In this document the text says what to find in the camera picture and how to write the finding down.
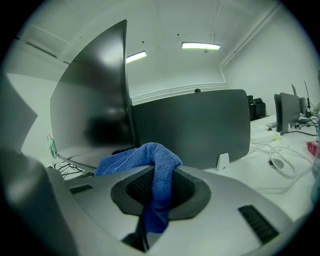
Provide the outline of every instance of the ceiling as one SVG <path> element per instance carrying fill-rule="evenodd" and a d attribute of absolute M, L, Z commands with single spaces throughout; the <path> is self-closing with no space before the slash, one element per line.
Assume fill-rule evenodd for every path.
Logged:
<path fill-rule="evenodd" d="M 182 42 L 211 42 L 206 64 L 218 64 L 272 0 L 48 0 L 18 39 L 70 63 L 100 33 L 127 19 L 126 53 L 154 53 L 158 68 L 186 62 Z"/>

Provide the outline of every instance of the desk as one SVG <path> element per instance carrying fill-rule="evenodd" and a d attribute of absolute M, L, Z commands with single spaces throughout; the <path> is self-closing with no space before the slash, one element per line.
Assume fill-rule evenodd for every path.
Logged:
<path fill-rule="evenodd" d="M 275 116 L 270 116 L 252 121 L 251 131 L 261 125 L 270 123 L 270 121 L 273 121 L 274 119 Z M 301 131 L 316 134 L 314 127 L 303 127 Z M 280 139 L 264 143 L 273 147 L 288 147 L 299 152 L 313 162 L 314 157 L 308 151 L 306 142 L 314 141 L 315 139 L 315 136 L 294 132 L 286 133 L 282 135 Z M 296 157 L 295 154 L 289 150 L 283 150 L 281 151 L 281 154 L 293 164 L 297 170 L 297 174 L 310 167 L 310 163 L 307 160 Z M 290 184 L 292 180 L 281 176 L 275 169 L 271 168 L 267 163 L 268 160 L 268 154 L 256 151 L 231 162 L 229 169 L 223 170 L 222 172 L 218 172 L 215 168 L 206 169 L 205 171 L 234 178 L 253 189 L 257 187 L 285 187 Z M 287 163 L 284 163 L 283 171 L 288 174 L 292 173 L 292 169 Z M 311 200 L 311 190 L 314 182 L 315 178 L 312 173 L 309 172 L 301 177 L 286 193 L 266 194 L 261 192 L 261 194 L 276 204 L 293 221 L 295 221 L 302 215 L 311 212 L 314 207 Z"/>

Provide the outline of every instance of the curved monitor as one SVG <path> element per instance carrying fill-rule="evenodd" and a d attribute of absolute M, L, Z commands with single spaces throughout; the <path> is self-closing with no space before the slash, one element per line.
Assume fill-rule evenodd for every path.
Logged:
<path fill-rule="evenodd" d="M 103 157 L 138 145 L 126 71 L 123 20 L 90 42 L 71 62 L 50 99 L 58 156 L 96 168 Z"/>

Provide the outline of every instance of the blue cloth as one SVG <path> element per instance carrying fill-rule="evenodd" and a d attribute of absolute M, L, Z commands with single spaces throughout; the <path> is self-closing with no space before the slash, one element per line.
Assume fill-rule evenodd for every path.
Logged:
<path fill-rule="evenodd" d="M 172 173 L 182 165 L 181 160 L 158 143 L 147 143 L 139 148 L 102 159 L 94 175 L 114 174 L 139 166 L 155 164 L 152 182 L 152 201 L 145 207 L 143 218 L 146 232 L 162 233 L 168 224 L 171 202 Z"/>

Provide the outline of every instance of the fluorescent light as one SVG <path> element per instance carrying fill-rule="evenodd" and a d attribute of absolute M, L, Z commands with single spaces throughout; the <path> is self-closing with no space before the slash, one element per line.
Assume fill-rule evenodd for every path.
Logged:
<path fill-rule="evenodd" d="M 218 50 L 220 48 L 219 44 L 214 43 L 202 43 L 202 42 L 183 42 L 182 49 L 208 49 L 208 50 Z"/>
<path fill-rule="evenodd" d="M 146 57 L 147 56 L 147 53 L 146 51 L 141 51 L 141 52 L 138 52 L 138 53 L 135 53 L 134 55 L 131 55 L 129 57 L 126 58 L 126 63 L 128 64 L 129 62 L 133 62 L 135 60 L 138 60 L 138 59 L 141 59 L 143 57 Z"/>

